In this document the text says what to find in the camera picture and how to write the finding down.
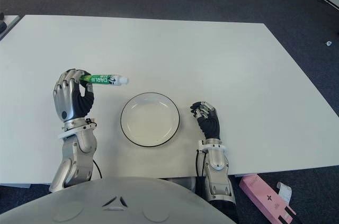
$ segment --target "white paper label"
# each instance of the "white paper label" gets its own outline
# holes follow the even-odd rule
[[[281,183],[281,182],[278,182],[276,184],[276,187],[279,190],[279,196],[283,199],[283,201],[286,202],[286,204],[288,205],[290,203],[290,200],[291,200],[291,196],[292,196],[292,189],[291,187]]]

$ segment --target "robotic arm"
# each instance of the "robotic arm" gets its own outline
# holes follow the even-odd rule
[[[64,132],[59,136],[64,141],[63,160],[49,188],[56,192],[66,187],[91,179],[93,155],[96,151],[96,138],[93,130],[96,123],[85,119],[93,102],[92,84],[80,82],[80,77],[90,75],[84,70],[70,69],[61,74],[57,81],[53,97],[57,114],[64,122]],[[79,84],[85,87],[81,96]]]
[[[199,153],[205,154],[202,166],[206,178],[203,184],[198,186],[197,193],[235,222],[238,222],[236,201],[232,184],[228,178],[228,160],[224,153],[225,146],[222,145],[220,140],[217,111],[212,105],[202,101],[194,103],[191,106],[191,112],[197,119],[206,138],[199,141]]]

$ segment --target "plastic cap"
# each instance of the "plastic cap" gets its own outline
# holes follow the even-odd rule
[[[119,78],[119,82],[120,82],[120,84],[122,84],[122,85],[127,85],[128,82],[129,82],[129,79],[126,78],[126,77],[120,77],[120,78]]]

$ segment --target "gray floor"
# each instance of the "gray floor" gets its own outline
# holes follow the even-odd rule
[[[321,0],[1,0],[1,10],[5,14],[21,15],[265,23],[339,114],[339,11]],[[327,40],[333,41],[333,45],[327,47],[324,43]],[[262,177],[271,186],[282,181],[292,187],[291,206],[304,223],[338,223],[338,167],[278,172]],[[240,222],[269,223],[239,190],[236,179],[233,184]],[[46,188],[0,187],[0,212],[41,196],[41,192],[46,193]]]

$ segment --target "pink cardboard box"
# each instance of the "pink cardboard box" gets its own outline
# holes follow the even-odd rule
[[[249,199],[259,208],[272,224],[290,224],[296,213],[258,175],[247,175],[239,184]]]

